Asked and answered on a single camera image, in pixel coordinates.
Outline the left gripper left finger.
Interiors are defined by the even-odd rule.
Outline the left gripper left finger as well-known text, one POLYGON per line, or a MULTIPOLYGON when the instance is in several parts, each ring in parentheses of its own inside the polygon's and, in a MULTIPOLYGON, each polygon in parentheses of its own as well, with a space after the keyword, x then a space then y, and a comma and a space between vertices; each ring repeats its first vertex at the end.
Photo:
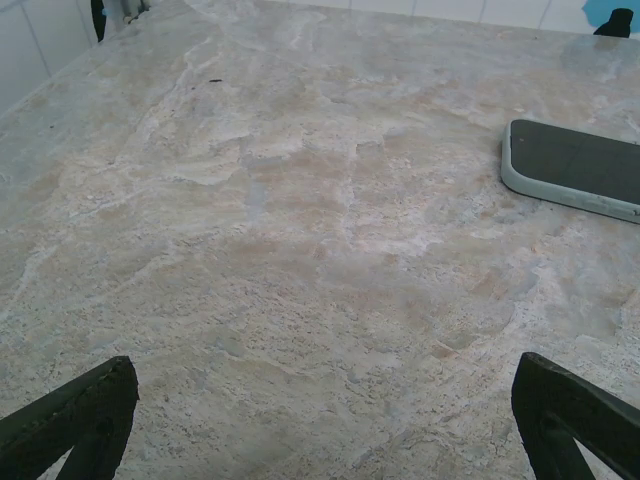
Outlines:
POLYGON ((112 479, 139 400, 132 361, 116 356, 1 419, 1 477, 112 479))

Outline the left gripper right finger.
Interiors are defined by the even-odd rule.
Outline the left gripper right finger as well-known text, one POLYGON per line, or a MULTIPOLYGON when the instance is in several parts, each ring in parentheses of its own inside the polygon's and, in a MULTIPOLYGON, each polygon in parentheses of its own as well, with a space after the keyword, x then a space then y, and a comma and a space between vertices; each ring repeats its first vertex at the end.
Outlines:
POLYGON ((592 479, 579 445, 620 478, 639 477, 639 410, 560 365, 523 353, 511 407, 538 479, 592 479))

